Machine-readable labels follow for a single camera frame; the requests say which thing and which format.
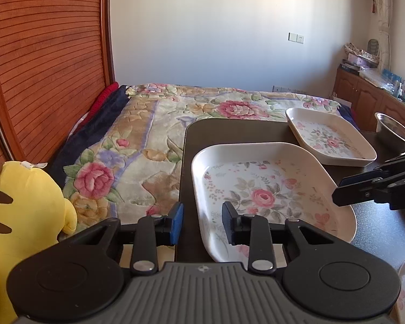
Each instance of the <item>yellow plush toy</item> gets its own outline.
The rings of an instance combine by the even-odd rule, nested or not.
[[[16,314],[6,293],[12,268],[76,229],[76,212],[59,186],[28,162],[0,164],[0,324]]]

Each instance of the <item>robotic claw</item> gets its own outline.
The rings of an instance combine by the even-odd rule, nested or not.
[[[249,246],[247,271],[239,262],[158,271],[156,246],[177,244],[183,211],[104,220],[21,262],[7,282],[16,323],[391,323],[400,280],[389,264],[302,220],[270,224],[229,202],[223,225],[230,244]],[[123,244],[133,244],[126,269]]]

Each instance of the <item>tabletop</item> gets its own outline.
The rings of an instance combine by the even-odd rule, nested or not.
[[[383,146],[375,133],[362,132],[377,152],[378,158],[367,167],[327,166],[332,179],[369,171],[396,156]],[[298,145],[287,123],[257,120],[207,119],[191,124],[185,136],[184,157],[179,200],[184,204],[184,219],[176,261],[213,262],[204,248],[193,192],[191,163],[193,157],[206,147],[233,143],[284,142]],[[405,210],[390,211],[388,204],[373,201],[352,205],[357,217],[357,233],[352,244],[387,261],[395,269],[405,261]]]

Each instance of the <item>bedspread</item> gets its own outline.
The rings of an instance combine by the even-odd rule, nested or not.
[[[128,224],[167,214],[178,200],[185,130],[196,120],[285,122],[290,107],[339,115],[335,101],[292,93],[145,84],[126,94],[130,100],[106,135],[63,168],[78,230],[107,217]]]

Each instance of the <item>wooden cabinet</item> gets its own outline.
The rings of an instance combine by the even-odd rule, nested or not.
[[[378,112],[396,119],[405,126],[405,106],[394,97],[385,96]]]
[[[355,111],[355,122],[360,130],[376,131],[377,119],[374,114],[377,112],[383,101],[384,94],[365,80],[357,83],[357,97],[352,104]]]
[[[338,69],[332,96],[352,103],[360,130],[376,131],[375,112],[384,113],[405,126],[405,104],[363,78]]]
[[[354,103],[358,80],[359,78],[356,75],[338,69],[333,94],[336,97]]]

